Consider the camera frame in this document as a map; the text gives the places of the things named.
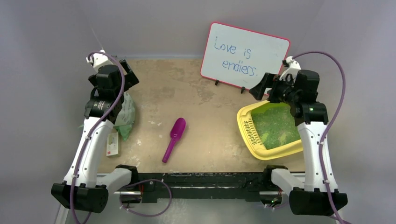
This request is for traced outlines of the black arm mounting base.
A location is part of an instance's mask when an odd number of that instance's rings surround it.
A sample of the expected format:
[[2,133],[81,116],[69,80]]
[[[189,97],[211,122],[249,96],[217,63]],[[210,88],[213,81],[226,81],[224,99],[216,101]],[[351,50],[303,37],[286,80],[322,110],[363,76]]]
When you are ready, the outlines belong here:
[[143,203],[158,199],[237,199],[279,203],[279,187],[261,172],[133,172],[132,182],[119,189],[122,195],[141,196]]

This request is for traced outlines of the yellow sifting litter tray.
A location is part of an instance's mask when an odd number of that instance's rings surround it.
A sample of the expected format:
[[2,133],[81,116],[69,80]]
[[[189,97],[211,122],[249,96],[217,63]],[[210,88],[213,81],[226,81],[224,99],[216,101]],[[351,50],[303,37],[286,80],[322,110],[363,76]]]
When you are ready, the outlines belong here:
[[267,149],[265,147],[256,126],[254,125],[252,115],[264,113],[268,109],[272,108],[288,108],[288,106],[284,103],[272,104],[269,101],[261,101],[247,105],[241,108],[237,113],[239,131],[248,150],[255,158],[263,161],[289,156],[303,150],[301,140],[283,144],[273,149]]

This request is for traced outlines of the green cat litter bag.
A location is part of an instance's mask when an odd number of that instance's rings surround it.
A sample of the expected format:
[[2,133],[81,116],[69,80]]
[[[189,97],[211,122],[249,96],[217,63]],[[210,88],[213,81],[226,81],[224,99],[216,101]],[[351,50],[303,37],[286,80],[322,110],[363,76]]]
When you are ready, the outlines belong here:
[[85,141],[87,135],[92,136],[103,124],[114,127],[123,140],[128,139],[135,120],[134,102],[125,92],[114,108],[111,107],[112,104],[112,101],[100,98],[91,98],[86,103],[81,142]]

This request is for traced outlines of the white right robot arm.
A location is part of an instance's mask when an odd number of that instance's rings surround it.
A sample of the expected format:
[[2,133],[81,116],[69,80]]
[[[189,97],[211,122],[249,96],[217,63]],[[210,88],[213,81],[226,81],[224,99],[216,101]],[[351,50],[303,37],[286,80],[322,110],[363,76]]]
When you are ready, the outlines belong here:
[[327,109],[317,101],[319,74],[311,70],[299,70],[295,76],[265,73],[262,80],[249,92],[255,99],[263,98],[271,103],[290,106],[303,146],[305,177],[297,179],[286,167],[268,165],[262,177],[263,186],[273,190],[280,188],[289,198],[289,206],[295,215],[327,216],[340,220],[338,211],[347,205],[345,193],[339,192],[332,173],[328,153],[327,133],[331,126]]

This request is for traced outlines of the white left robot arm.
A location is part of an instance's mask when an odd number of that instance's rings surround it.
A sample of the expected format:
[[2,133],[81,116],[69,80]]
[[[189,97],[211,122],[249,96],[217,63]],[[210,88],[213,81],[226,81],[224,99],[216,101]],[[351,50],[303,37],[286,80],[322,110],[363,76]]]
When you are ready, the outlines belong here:
[[120,69],[112,63],[97,66],[97,73],[88,78],[94,88],[85,105],[83,135],[63,182],[54,183],[51,188],[52,196],[65,208],[101,213],[109,195],[122,187],[133,191],[139,186],[134,166],[118,165],[110,174],[97,177],[104,144],[124,102],[124,97],[118,102],[116,98],[139,83],[126,61],[121,60],[120,64],[127,72],[124,89],[121,89]]

